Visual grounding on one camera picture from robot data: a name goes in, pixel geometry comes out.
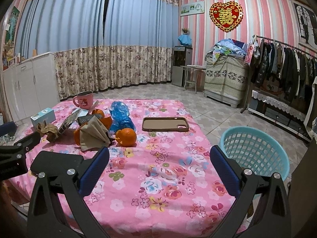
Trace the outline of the beige paper napkin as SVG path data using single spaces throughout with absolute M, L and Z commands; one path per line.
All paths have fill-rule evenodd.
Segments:
M 103 123 L 93 116 L 79 131 L 79 143 L 82 152 L 100 149 L 111 145 L 108 130 Z

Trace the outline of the orange mandarin fruit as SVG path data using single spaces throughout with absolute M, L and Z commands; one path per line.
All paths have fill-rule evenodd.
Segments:
M 122 147 L 133 147 L 137 140 L 137 134 L 135 130 L 131 128 L 118 130 L 115 136 L 117 143 Z

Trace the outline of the blue plastic bag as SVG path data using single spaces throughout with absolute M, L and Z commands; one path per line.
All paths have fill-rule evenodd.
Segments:
M 118 130 L 124 128 L 136 130 L 135 125 L 130 118 L 129 108 L 125 103 L 114 101 L 110 106 L 110 115 L 112 118 L 110 131 L 116 133 Z

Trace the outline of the low lace covered shelf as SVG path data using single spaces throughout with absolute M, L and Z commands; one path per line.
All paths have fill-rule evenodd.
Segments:
M 306 115 L 274 97 L 253 90 L 248 105 L 248 112 L 288 130 L 297 138 L 307 142 L 311 141 L 304 125 Z

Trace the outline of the cloth covered cabinet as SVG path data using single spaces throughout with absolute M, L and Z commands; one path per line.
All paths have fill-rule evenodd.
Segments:
M 207 56 L 205 61 L 204 96 L 238 107 L 244 100 L 249 74 L 244 56 L 220 54 L 216 60 Z

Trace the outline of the turquoise plastic laundry basket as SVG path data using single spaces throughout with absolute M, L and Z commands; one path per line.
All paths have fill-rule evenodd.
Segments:
M 271 176 L 279 173 L 286 180 L 290 162 L 284 148 L 269 134 L 249 126 L 235 126 L 221 136 L 219 147 L 242 168 L 255 174 Z

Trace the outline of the patterned snack wrapper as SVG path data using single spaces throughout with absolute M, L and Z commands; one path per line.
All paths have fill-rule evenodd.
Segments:
M 62 125 L 60 126 L 58 132 L 59 134 L 63 134 L 72 124 L 74 121 L 77 120 L 78 115 L 80 114 L 81 109 L 76 109 L 74 110 L 62 123 Z

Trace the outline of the brown paper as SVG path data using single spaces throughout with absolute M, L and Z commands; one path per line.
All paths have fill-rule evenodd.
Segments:
M 58 128 L 55 125 L 51 123 L 47 124 L 45 121 L 37 124 L 36 131 L 41 137 L 46 136 L 48 142 L 54 142 L 59 134 Z

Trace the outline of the brown phone case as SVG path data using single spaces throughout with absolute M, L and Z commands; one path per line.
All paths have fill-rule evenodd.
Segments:
M 184 117 L 145 117 L 142 122 L 146 132 L 188 132 L 189 128 Z

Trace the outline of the white cabinet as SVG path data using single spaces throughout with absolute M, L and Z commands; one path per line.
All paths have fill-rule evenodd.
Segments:
M 9 112 L 15 122 L 60 102 L 54 53 L 47 52 L 10 66 L 3 77 Z

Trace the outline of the pink cartoon mug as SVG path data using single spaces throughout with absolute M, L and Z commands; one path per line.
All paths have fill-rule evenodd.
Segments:
M 77 96 L 75 96 L 73 98 L 73 103 L 75 106 L 81 108 L 81 109 L 85 109 L 85 110 L 89 110 L 93 103 L 94 103 L 94 95 L 92 91 L 83 91 L 77 94 Z

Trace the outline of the blue covered potted plant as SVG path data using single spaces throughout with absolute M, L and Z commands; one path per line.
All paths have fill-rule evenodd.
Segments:
M 192 46 L 192 39 L 190 37 L 189 29 L 182 28 L 182 34 L 178 36 L 178 41 L 180 45 L 191 47 Z

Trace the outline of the black phone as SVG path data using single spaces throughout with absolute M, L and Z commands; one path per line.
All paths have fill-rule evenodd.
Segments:
M 41 151 L 33 160 L 30 170 L 33 174 L 45 173 L 45 176 L 58 176 L 68 169 L 77 169 L 84 161 L 83 156 Z

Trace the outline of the grey water dispenser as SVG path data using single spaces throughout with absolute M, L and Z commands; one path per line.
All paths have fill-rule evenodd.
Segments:
M 173 53 L 173 65 L 171 72 L 171 84 L 184 85 L 184 67 L 192 62 L 192 48 L 187 46 L 175 46 Z

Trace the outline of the framed wall picture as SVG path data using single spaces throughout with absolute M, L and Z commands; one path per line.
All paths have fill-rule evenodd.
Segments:
M 299 32 L 299 44 L 316 52 L 316 14 L 307 6 L 292 2 Z

